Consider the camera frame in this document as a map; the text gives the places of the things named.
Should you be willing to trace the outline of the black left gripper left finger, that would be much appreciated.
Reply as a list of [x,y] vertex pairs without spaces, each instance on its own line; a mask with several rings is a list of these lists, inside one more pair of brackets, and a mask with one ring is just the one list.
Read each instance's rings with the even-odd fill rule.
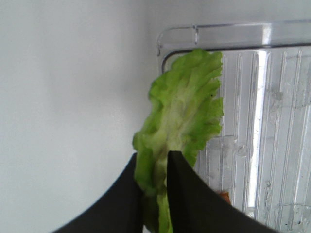
[[111,187],[87,210],[56,233],[141,233],[142,191],[134,180],[136,154]]

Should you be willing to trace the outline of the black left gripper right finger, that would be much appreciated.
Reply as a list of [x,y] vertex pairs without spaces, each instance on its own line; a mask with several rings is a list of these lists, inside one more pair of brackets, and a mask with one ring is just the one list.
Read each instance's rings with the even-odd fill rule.
[[179,151],[168,153],[167,191],[175,233],[273,233],[225,201]]

